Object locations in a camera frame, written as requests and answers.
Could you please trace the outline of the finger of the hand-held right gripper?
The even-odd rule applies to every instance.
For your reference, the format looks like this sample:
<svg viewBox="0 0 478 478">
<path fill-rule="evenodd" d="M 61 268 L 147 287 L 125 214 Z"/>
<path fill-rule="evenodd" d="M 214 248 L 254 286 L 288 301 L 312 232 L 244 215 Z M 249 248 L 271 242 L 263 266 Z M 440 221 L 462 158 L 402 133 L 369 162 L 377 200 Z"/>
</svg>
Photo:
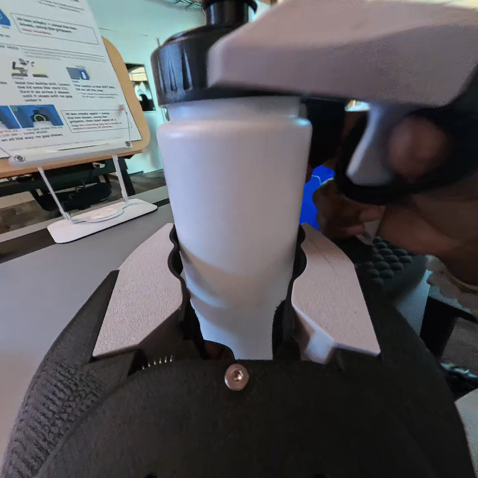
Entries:
<svg viewBox="0 0 478 478">
<path fill-rule="evenodd" d="M 443 106 L 477 68 L 476 9 L 407 1 L 284 1 L 213 44 L 207 84 Z"/>
</svg>

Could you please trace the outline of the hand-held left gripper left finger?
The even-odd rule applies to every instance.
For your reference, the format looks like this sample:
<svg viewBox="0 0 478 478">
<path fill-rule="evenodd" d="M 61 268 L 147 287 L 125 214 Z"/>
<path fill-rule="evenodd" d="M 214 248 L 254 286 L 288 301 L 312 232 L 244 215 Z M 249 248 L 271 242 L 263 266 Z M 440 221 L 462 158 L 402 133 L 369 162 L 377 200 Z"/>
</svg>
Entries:
<svg viewBox="0 0 478 478">
<path fill-rule="evenodd" d="M 181 274 L 176 229 L 166 224 L 118 269 L 92 357 L 139 351 L 147 360 L 205 358 L 199 321 Z"/>
</svg>

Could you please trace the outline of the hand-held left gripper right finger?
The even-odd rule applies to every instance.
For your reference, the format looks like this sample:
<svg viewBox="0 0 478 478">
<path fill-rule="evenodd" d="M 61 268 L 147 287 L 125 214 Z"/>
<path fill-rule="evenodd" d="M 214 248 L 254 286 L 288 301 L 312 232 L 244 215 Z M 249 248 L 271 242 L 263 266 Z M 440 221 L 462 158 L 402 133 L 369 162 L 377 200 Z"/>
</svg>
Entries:
<svg viewBox="0 0 478 478">
<path fill-rule="evenodd" d="M 298 230 L 286 298 L 274 314 L 273 358 L 327 364 L 341 350 L 380 355 L 354 264 L 304 224 Z"/>
</svg>

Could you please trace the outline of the blue plastic bin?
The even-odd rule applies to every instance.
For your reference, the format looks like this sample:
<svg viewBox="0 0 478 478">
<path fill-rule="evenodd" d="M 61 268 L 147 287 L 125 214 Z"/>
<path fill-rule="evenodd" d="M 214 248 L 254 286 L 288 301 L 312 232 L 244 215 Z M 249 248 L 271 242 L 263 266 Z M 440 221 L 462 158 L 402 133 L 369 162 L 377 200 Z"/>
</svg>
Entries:
<svg viewBox="0 0 478 478">
<path fill-rule="evenodd" d="M 302 195 L 302 206 L 300 212 L 300 224 L 309 224 L 316 230 L 320 230 L 317 221 L 318 210 L 314 204 L 314 192 L 326 181 L 332 179 L 335 172 L 323 165 L 316 167 L 310 176 L 308 182 L 305 183 Z"/>
</svg>

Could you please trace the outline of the white plastic bottle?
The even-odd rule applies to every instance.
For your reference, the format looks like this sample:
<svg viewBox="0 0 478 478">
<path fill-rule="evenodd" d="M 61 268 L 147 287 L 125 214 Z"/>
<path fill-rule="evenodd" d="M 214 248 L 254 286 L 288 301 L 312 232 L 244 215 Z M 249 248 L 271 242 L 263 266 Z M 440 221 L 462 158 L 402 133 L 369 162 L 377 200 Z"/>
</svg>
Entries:
<svg viewBox="0 0 478 478">
<path fill-rule="evenodd" d="M 191 303 L 203 338 L 272 359 L 293 273 L 311 124 L 298 97 L 170 104 L 157 130 Z"/>
</svg>

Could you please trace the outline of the black bottle lid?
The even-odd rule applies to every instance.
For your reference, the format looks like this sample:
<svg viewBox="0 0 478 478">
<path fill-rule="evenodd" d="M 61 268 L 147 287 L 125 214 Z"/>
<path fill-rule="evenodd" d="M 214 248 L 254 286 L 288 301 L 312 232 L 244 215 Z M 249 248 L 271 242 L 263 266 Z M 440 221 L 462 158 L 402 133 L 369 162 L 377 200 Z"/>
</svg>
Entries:
<svg viewBox="0 0 478 478">
<path fill-rule="evenodd" d="M 265 96 L 266 93 L 237 88 L 209 87 L 207 53 L 222 37 L 249 21 L 253 0 L 203 0 L 203 26 L 169 37 L 151 54 L 152 72 L 159 106 L 213 100 Z"/>
</svg>

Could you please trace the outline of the person's right hand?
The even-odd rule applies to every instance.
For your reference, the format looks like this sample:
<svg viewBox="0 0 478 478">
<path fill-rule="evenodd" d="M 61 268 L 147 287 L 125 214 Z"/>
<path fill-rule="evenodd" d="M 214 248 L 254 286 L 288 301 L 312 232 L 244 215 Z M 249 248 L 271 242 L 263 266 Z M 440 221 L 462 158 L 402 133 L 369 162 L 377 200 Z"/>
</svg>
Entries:
<svg viewBox="0 0 478 478">
<path fill-rule="evenodd" d="M 412 181 L 434 169 L 449 149 L 447 136 L 437 126 L 408 117 L 390 137 L 389 163 Z M 322 233 L 329 239 L 359 235 L 366 222 L 380 219 L 381 238 L 409 252 L 437 257 L 454 278 L 477 286 L 477 173 L 449 187 L 412 195 L 385 212 L 340 196 L 331 181 L 314 192 L 313 201 Z"/>
</svg>

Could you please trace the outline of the black dimpled cushion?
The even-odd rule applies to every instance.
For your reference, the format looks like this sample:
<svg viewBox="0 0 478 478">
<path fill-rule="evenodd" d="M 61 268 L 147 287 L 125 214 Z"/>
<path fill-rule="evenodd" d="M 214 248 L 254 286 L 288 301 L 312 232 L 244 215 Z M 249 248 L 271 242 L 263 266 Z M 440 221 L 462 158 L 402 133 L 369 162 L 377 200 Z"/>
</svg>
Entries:
<svg viewBox="0 0 478 478">
<path fill-rule="evenodd" d="M 421 282 L 427 257 L 398 248 L 377 237 L 371 245 L 358 238 L 332 240 L 352 261 L 359 275 L 378 284 L 392 300 L 402 299 Z"/>
</svg>

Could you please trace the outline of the wooden sign board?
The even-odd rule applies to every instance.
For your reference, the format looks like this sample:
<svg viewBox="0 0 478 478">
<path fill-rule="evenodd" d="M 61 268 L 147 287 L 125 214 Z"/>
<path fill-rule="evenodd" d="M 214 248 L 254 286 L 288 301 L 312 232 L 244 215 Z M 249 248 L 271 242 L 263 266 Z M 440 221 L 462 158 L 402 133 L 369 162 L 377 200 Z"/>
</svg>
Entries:
<svg viewBox="0 0 478 478">
<path fill-rule="evenodd" d="M 120 86 L 122 88 L 124 97 L 126 99 L 126 103 L 129 107 L 131 112 L 132 119 L 134 120 L 138 131 L 141 135 L 141 140 L 134 140 L 132 141 L 132 147 L 130 150 L 121 150 L 118 152 L 119 159 L 126 159 L 134 156 L 136 154 L 142 153 L 146 146 L 149 145 L 151 139 L 150 129 L 145 117 L 144 112 L 141 109 L 140 102 L 136 97 L 134 92 L 134 87 L 132 85 L 131 80 L 128 76 L 128 71 L 126 69 L 125 63 L 123 58 L 117 48 L 105 37 L 102 37 L 106 51 L 108 52 L 111 64 L 114 68 Z M 78 157 L 75 160 L 63 160 L 63 161 L 56 161 L 56 162 L 43 162 L 40 166 L 46 170 L 50 169 L 58 169 L 62 167 L 74 166 L 79 164 L 87 164 L 87 163 L 94 163 L 99 161 L 104 161 L 111 159 L 111 154 L 106 154 L 100 156 L 96 155 L 86 155 L 82 157 Z M 0 178 L 1 180 L 6 179 L 8 177 L 13 176 L 21 176 L 30 174 L 37 171 L 37 166 L 22 166 L 17 167 L 13 166 L 9 163 L 8 159 L 1 159 L 0 161 Z"/>
</svg>

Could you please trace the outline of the white door with window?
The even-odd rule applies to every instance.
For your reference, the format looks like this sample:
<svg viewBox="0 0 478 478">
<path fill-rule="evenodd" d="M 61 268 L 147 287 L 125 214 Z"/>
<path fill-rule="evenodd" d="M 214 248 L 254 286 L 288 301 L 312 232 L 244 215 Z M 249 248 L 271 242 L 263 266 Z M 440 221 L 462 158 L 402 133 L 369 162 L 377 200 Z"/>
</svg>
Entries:
<svg viewBox="0 0 478 478">
<path fill-rule="evenodd" d="M 155 104 L 144 64 L 125 63 L 128 77 L 133 84 L 135 95 L 144 112 L 155 111 Z"/>
</svg>

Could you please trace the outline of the printed instruction sheet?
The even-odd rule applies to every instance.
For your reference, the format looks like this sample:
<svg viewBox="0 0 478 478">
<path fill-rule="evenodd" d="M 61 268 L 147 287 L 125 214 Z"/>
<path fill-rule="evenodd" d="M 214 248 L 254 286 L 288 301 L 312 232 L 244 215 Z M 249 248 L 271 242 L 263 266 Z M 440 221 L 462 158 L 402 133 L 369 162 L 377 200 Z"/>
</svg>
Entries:
<svg viewBox="0 0 478 478">
<path fill-rule="evenodd" d="M 1 159 L 131 151 L 142 136 L 87 1 L 0 3 Z"/>
</svg>

